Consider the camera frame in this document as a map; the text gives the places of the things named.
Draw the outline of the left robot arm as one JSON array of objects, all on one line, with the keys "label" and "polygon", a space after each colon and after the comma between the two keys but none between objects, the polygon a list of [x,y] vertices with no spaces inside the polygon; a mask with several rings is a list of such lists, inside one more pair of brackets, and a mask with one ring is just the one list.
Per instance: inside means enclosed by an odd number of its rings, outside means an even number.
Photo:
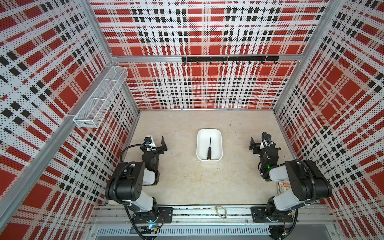
[{"label": "left robot arm", "polygon": [[142,161],[120,162],[114,170],[105,190],[107,200],[112,200],[134,212],[137,218],[147,223],[154,223],[160,213],[157,200],[143,191],[144,186],[155,186],[160,179],[160,155],[168,147],[164,137],[161,145],[156,146],[151,136],[145,137],[143,144],[125,147],[122,154],[131,148],[139,147],[143,152]]}]

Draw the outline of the black yellow screwdriver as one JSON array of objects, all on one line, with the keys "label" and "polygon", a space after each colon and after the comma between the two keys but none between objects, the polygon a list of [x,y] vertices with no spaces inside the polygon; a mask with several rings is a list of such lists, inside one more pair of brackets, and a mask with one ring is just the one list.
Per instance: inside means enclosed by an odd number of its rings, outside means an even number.
[{"label": "black yellow screwdriver", "polygon": [[207,152],[207,160],[208,161],[210,161],[212,159],[211,143],[212,143],[212,137],[210,137],[210,142],[209,142],[209,147],[208,147],[208,152]]}]

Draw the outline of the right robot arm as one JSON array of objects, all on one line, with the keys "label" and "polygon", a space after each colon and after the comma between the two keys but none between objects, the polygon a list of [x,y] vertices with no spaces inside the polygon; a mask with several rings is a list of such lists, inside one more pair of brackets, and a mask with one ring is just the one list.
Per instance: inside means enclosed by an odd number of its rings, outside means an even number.
[{"label": "right robot arm", "polygon": [[265,206],[252,207],[255,223],[278,223],[289,219],[289,214],[318,200],[332,196],[332,187],[317,165],[310,160],[291,160],[279,164],[280,148],[264,132],[261,142],[250,140],[249,150],[260,158],[259,174],[266,182],[288,181],[290,188],[270,197]]}]

